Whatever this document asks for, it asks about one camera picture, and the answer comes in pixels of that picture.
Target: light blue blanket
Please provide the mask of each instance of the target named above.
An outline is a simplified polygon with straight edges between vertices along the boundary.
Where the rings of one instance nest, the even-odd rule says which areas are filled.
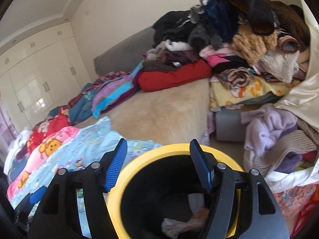
[[[111,120],[108,117],[100,119],[94,125],[80,129],[73,140],[61,146],[38,170],[31,174],[24,187],[13,197],[11,201],[13,208],[28,193],[33,193],[42,186],[47,187],[58,169],[80,170],[94,161],[100,161],[106,152],[115,149],[121,138],[122,136],[119,133],[111,130]],[[153,141],[130,139],[127,140],[127,144],[128,153],[123,167],[142,153],[161,146]],[[83,198],[80,195],[81,191],[78,191],[78,208],[82,232],[83,235],[90,237]]]

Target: yellow bucket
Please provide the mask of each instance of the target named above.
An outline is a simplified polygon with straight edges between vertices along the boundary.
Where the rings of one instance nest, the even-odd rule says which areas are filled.
[[[213,154],[218,162],[226,163],[233,170],[243,171],[239,164],[225,153],[208,146],[201,148],[204,152]],[[161,238],[158,226],[152,227],[151,224],[161,221],[149,218],[152,211],[161,211],[162,206],[158,204],[161,193],[169,195],[176,193],[176,190],[181,193],[196,193],[201,192],[200,188],[189,155],[189,144],[168,145],[148,151],[129,163],[121,171],[115,187],[108,194],[106,205],[119,238],[143,239],[149,231]],[[227,237],[235,233],[237,216],[238,208]]]

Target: white wardrobe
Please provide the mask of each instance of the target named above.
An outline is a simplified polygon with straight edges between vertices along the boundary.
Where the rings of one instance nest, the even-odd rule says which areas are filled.
[[[0,56],[0,93],[12,122],[22,131],[66,105],[91,82],[70,23],[19,42]]]

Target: bed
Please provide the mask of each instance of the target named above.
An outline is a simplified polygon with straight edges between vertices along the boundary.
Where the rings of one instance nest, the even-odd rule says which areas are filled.
[[[131,71],[153,45],[154,30],[146,28],[95,58],[98,75]],[[127,139],[152,140],[162,145],[200,141],[207,129],[209,80],[202,79],[156,92],[139,91],[107,115],[112,128]],[[77,128],[96,123],[91,116]]]

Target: gray headboard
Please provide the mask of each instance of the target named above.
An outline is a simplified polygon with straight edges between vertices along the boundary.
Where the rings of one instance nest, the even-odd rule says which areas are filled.
[[[97,75],[133,70],[143,59],[142,55],[152,48],[154,32],[152,27],[141,30],[94,58]]]

